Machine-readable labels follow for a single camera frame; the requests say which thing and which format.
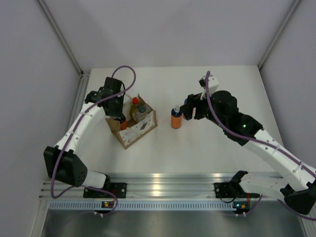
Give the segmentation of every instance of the black bracket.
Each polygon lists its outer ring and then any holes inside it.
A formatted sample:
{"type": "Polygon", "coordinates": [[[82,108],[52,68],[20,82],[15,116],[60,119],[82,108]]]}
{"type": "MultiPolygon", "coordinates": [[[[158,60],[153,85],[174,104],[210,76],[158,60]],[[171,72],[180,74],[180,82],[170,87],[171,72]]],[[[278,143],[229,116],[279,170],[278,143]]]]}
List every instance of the black bracket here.
{"type": "MultiPolygon", "coordinates": [[[[111,183],[108,192],[114,194],[117,198],[126,198],[126,190],[127,190],[127,183],[111,183]]],[[[109,194],[105,194],[103,192],[84,189],[83,192],[84,198],[113,198],[109,194]]]]}
{"type": "Polygon", "coordinates": [[[307,186],[308,189],[296,192],[288,184],[280,190],[286,205],[303,215],[309,214],[316,202],[316,180],[312,184],[308,182],[307,186]]]}
{"type": "MultiPolygon", "coordinates": [[[[247,193],[239,193],[238,195],[231,188],[230,182],[214,183],[214,191],[216,198],[247,198],[247,193]]],[[[260,197],[259,194],[249,194],[251,198],[260,197]]]]}

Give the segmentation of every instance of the cable clip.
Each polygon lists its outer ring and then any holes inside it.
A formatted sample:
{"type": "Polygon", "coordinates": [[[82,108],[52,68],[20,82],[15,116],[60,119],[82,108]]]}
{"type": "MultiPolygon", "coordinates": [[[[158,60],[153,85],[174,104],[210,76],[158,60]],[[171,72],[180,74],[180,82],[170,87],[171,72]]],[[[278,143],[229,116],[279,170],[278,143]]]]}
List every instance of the cable clip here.
{"type": "Polygon", "coordinates": [[[201,94],[201,96],[199,97],[199,99],[200,99],[200,100],[204,99],[205,95],[206,95],[206,90],[204,90],[204,91],[202,92],[202,94],[201,94]]]}
{"type": "Polygon", "coordinates": [[[279,149],[280,149],[280,144],[278,143],[274,151],[271,153],[271,156],[273,156],[273,154],[277,152],[279,149]]]}
{"type": "Polygon", "coordinates": [[[296,171],[300,168],[302,168],[302,162],[300,161],[300,164],[293,170],[293,173],[296,173],[296,171]]]}
{"type": "Polygon", "coordinates": [[[79,114],[80,114],[80,115],[85,115],[85,116],[92,117],[92,115],[91,115],[89,112],[88,112],[88,113],[86,113],[85,111],[80,112],[79,114]]]}

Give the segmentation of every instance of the orange bottle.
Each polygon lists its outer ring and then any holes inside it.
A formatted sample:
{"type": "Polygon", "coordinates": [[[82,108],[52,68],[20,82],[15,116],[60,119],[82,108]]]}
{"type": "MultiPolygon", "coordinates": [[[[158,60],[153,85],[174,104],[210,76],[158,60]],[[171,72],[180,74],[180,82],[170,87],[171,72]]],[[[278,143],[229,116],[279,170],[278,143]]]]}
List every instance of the orange bottle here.
{"type": "Polygon", "coordinates": [[[171,110],[171,127],[178,129],[181,127],[182,123],[182,112],[180,111],[180,106],[176,105],[171,110]]]}
{"type": "Polygon", "coordinates": [[[124,115],[122,115],[120,118],[116,118],[115,120],[119,121],[121,131],[127,129],[128,124],[124,115]]]}

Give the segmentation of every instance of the red bottle cap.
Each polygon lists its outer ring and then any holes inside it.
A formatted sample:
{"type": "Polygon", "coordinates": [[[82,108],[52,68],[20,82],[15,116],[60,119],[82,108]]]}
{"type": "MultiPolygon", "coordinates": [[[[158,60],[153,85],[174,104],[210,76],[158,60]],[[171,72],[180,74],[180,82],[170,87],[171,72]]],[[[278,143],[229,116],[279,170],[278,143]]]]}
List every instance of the red bottle cap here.
{"type": "Polygon", "coordinates": [[[134,98],[132,99],[132,103],[133,103],[134,105],[137,105],[137,104],[139,103],[139,99],[138,99],[137,97],[134,97],[134,98]]]}

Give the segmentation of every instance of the plastic bottle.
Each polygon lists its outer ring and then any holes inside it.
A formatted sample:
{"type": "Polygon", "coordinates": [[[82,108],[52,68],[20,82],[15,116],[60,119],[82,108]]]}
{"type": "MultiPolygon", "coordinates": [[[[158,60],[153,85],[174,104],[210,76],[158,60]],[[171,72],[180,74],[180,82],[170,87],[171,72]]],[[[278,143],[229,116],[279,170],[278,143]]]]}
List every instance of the plastic bottle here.
{"type": "Polygon", "coordinates": [[[129,110],[130,119],[133,119],[133,113],[135,110],[138,109],[139,106],[140,106],[139,99],[137,97],[134,97],[132,99],[132,105],[130,106],[130,110],[129,110]]]}
{"type": "Polygon", "coordinates": [[[149,105],[141,105],[137,110],[133,113],[133,119],[136,122],[140,122],[146,118],[146,116],[150,113],[149,105]]]}
{"type": "Polygon", "coordinates": [[[127,129],[128,124],[124,115],[122,115],[120,118],[116,118],[115,120],[119,121],[121,131],[127,129]]]}
{"type": "Polygon", "coordinates": [[[171,127],[178,129],[181,127],[182,123],[182,112],[180,111],[180,106],[176,105],[171,110],[171,127]]]}

